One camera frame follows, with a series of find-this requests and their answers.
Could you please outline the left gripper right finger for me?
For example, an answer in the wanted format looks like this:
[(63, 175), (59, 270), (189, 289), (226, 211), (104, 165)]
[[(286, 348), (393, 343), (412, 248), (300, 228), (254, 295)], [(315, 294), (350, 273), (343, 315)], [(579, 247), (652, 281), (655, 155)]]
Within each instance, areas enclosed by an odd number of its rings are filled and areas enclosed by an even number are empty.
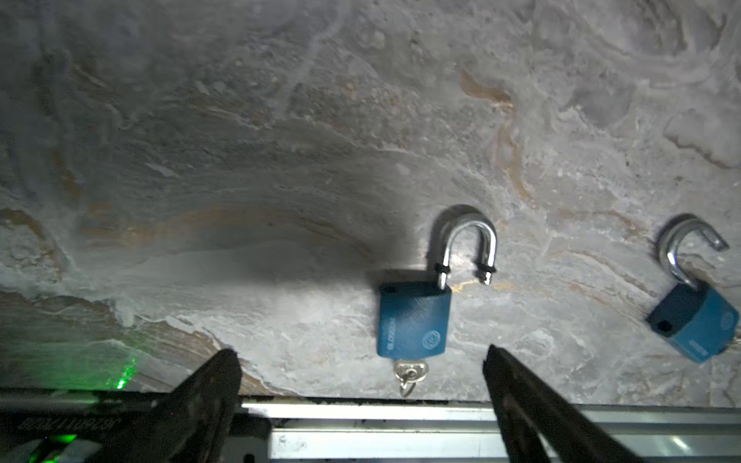
[(543, 441), (562, 462), (643, 460), (502, 347), (490, 345), (482, 374), (511, 462), (548, 462)]

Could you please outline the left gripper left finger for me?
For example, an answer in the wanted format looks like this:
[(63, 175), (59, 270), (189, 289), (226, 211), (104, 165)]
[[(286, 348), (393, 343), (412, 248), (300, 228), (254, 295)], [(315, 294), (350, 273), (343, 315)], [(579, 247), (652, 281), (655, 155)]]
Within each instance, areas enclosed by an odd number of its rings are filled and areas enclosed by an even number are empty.
[(222, 349), (88, 462), (218, 462), (237, 408), (241, 367)]

